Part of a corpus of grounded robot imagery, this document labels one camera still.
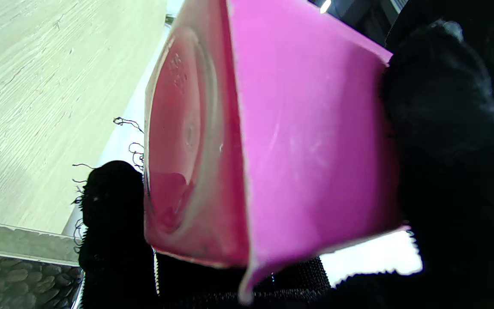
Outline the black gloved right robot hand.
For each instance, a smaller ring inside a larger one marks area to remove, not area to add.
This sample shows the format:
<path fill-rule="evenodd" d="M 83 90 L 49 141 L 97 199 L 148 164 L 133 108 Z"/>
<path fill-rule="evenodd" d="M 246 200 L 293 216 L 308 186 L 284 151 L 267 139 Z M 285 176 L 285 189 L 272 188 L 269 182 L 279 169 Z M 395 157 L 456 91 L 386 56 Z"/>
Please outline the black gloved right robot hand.
<path fill-rule="evenodd" d="M 459 24 L 437 20 L 409 35 L 383 75 L 381 96 L 400 157 L 399 206 L 423 269 L 357 274 L 334 289 L 321 262 L 255 293 L 251 309 L 494 309 L 494 96 Z M 81 309 L 241 309 L 238 271 L 163 265 L 143 235 L 142 175 L 124 161 L 89 174 L 81 198 Z"/>

